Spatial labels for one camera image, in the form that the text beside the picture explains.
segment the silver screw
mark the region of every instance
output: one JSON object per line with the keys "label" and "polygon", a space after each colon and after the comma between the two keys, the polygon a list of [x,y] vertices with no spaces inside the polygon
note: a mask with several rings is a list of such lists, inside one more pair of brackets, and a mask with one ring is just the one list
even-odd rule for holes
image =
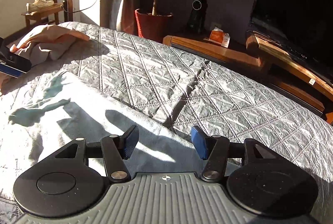
{"label": "silver screw", "polygon": [[115,172],[113,172],[112,174],[111,174],[111,177],[113,178],[113,179],[118,179],[118,180],[120,180],[120,179],[124,179],[124,178],[126,178],[127,177],[127,173],[126,172],[124,172],[124,171],[115,171]]}
{"label": "silver screw", "polygon": [[219,173],[215,170],[208,170],[208,171],[204,172],[203,176],[206,179],[214,180],[214,179],[217,179],[219,177]]}

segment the black television screen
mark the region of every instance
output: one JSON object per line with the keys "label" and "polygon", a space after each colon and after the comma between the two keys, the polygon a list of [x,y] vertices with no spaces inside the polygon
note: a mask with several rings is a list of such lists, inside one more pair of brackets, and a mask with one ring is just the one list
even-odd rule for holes
{"label": "black television screen", "polygon": [[251,22],[287,38],[305,56],[333,67],[333,0],[256,0]]}

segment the white sticker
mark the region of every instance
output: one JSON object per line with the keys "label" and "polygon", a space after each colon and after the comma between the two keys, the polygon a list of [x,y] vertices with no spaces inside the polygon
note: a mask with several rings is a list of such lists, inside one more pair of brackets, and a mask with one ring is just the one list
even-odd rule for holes
{"label": "white sticker", "polygon": [[312,78],[312,79],[310,79],[310,81],[309,81],[309,83],[311,84],[311,85],[314,85],[314,83],[315,83],[316,81]]}

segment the towel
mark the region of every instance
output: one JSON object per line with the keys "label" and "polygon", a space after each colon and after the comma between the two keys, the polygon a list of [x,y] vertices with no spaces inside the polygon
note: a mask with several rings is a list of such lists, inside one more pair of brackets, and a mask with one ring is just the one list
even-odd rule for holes
{"label": "towel", "polygon": [[[76,30],[57,25],[39,25],[26,34],[17,46],[12,45],[10,51],[30,60],[31,65],[35,66],[48,58],[52,61],[59,59],[78,38],[89,40],[89,36]],[[1,85],[10,78],[11,76],[0,73],[0,90]]]}
{"label": "towel", "polygon": [[[0,223],[20,216],[12,189],[22,172],[75,138],[96,142],[122,135],[132,124],[139,128],[139,142],[124,161],[131,176],[203,170],[205,161],[190,142],[64,70],[39,83],[29,102],[16,102],[7,114],[0,110]],[[102,159],[89,159],[89,166],[105,176]],[[237,168],[228,163],[226,174]]]}

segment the gray quilt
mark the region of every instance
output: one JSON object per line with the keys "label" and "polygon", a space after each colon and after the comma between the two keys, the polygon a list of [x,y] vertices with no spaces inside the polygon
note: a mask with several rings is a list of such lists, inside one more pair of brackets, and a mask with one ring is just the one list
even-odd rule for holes
{"label": "gray quilt", "polygon": [[38,85],[67,70],[187,141],[194,124],[208,135],[222,134],[234,142],[259,140],[314,176],[319,197],[312,214],[322,223],[333,218],[333,128],[321,118],[253,80],[187,52],[93,25],[61,26],[86,33],[90,42],[76,42],[60,60],[11,80],[4,87],[0,109],[6,112],[17,102],[27,103]]}

